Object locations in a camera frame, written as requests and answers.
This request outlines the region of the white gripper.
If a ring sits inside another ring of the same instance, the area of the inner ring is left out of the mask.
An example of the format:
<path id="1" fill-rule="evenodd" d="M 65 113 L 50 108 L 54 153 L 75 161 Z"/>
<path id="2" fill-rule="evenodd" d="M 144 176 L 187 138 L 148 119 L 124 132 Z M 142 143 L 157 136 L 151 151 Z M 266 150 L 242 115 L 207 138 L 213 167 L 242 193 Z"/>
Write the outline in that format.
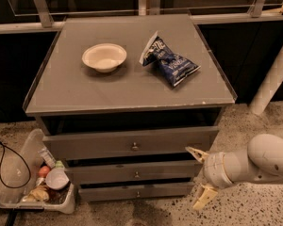
<path id="1" fill-rule="evenodd" d="M 208 153 L 188 146 L 185 150 L 190 153 L 199 163 L 204 163 L 204 176 L 210 185 L 200 185 L 195 193 L 192 209 L 202 210 L 218 194 L 218 188 L 233 186 L 233 181 L 228 176 L 230 153 Z"/>

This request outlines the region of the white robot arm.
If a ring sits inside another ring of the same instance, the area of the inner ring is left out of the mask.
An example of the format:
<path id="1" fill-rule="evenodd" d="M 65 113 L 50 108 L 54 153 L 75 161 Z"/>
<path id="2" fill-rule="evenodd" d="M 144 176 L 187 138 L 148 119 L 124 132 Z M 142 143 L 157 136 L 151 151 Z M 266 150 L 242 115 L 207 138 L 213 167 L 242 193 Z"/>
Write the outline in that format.
<path id="1" fill-rule="evenodd" d="M 253 137 L 243 150 L 206 153 L 186 147 L 203 165 L 202 180 L 197 188 L 192 209 L 202 210 L 220 189 L 237 183 L 283 184 L 283 138 L 270 134 Z"/>

